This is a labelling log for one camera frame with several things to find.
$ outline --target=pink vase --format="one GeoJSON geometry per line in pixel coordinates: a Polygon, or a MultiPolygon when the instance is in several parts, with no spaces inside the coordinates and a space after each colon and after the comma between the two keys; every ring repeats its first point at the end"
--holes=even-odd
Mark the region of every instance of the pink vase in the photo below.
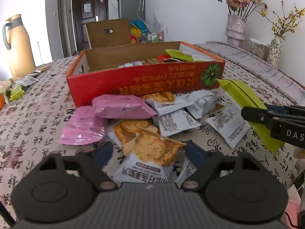
{"type": "Polygon", "coordinates": [[[247,19],[239,15],[228,14],[228,23],[226,28],[227,42],[236,47],[242,47],[242,42],[246,39],[247,19]]]}

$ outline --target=green pumpkin illustration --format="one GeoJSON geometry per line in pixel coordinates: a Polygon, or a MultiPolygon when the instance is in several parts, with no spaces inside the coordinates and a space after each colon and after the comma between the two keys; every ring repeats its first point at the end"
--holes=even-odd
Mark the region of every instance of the green pumpkin illustration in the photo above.
{"type": "Polygon", "coordinates": [[[211,87],[217,83],[220,78],[222,68],[218,64],[211,64],[205,72],[201,74],[201,84],[203,86],[211,87]]]}

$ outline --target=patterned vase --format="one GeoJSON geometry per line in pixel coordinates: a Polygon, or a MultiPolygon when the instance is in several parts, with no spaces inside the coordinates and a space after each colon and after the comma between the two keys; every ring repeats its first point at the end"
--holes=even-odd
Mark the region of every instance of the patterned vase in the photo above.
{"type": "Polygon", "coordinates": [[[246,39],[247,19],[239,15],[228,14],[228,23],[226,28],[227,42],[236,47],[242,47],[242,42],[246,39]]]}
{"type": "Polygon", "coordinates": [[[274,35],[268,53],[267,62],[272,64],[272,66],[276,69],[279,67],[279,62],[282,55],[282,40],[283,39],[280,36],[274,35]]]}

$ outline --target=cardboard box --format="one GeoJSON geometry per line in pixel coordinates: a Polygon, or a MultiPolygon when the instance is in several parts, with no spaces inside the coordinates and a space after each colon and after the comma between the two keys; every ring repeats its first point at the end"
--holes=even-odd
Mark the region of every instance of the cardboard box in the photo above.
{"type": "Polygon", "coordinates": [[[204,84],[203,75],[210,65],[221,68],[219,56],[185,42],[129,44],[114,48],[82,51],[67,74],[67,81],[76,107],[91,105],[94,97],[103,94],[143,96],[156,92],[181,93],[219,87],[204,84]],[[164,63],[118,69],[126,62],[147,60],[177,49],[209,58],[208,62],[164,63]]]}
{"type": "Polygon", "coordinates": [[[128,19],[86,23],[86,30],[90,49],[130,44],[128,19]]]}

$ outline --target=grey refrigerator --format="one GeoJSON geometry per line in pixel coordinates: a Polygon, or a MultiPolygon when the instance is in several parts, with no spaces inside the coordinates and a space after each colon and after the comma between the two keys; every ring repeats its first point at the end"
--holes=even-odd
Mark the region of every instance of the grey refrigerator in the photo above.
{"type": "Polygon", "coordinates": [[[144,21],[145,20],[145,5],[144,10],[142,11],[142,3],[141,8],[139,9],[140,0],[118,0],[119,7],[119,18],[127,18],[129,21],[139,20],[139,17],[144,21]]]}

